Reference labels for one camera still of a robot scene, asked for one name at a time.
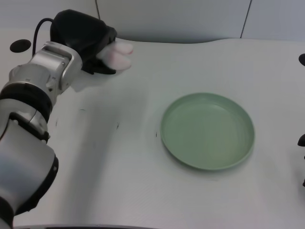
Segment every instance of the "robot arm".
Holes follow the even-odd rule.
[[[62,11],[50,32],[51,42],[12,69],[0,92],[0,228],[12,228],[15,215],[35,208],[56,177],[47,122],[57,96],[80,70],[114,74],[115,58],[130,65],[122,57],[132,46],[115,45],[116,31],[96,18]]]
[[[46,42],[27,64],[11,70],[0,93],[0,218],[10,227],[14,215],[36,207],[56,177],[47,121],[57,95],[81,68],[75,50]]]

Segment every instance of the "black mount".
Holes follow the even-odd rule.
[[[52,42],[68,46],[81,56],[82,70],[90,74],[115,74],[96,58],[106,45],[115,41],[117,32],[103,21],[74,10],[59,12],[50,28]]]

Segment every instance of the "black cable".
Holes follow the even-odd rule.
[[[53,22],[53,19],[51,19],[51,18],[44,18],[44,19],[42,19],[42,20],[38,23],[38,25],[36,26],[36,29],[35,29],[35,32],[34,32],[34,39],[33,39],[33,51],[32,51],[32,56],[34,56],[35,53],[36,53],[36,41],[37,41],[37,35],[38,35],[39,28],[40,28],[40,26],[41,26],[44,22],[46,22],[46,21]]]

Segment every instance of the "silver arm segment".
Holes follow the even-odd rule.
[[[12,69],[0,93],[0,223],[34,208],[58,170],[47,121],[56,98],[81,70],[78,53],[46,42],[33,58]]]

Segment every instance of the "table surface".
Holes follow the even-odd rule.
[[[0,85],[31,50],[32,30],[0,31]],[[38,47],[48,39],[39,33]],[[229,39],[201,44],[130,42],[132,67],[80,73],[49,120],[57,177],[25,225],[124,225],[158,229],[286,229],[305,224],[305,43]],[[251,116],[256,137],[241,165],[204,172],[164,149],[166,107],[190,93],[228,97]]]

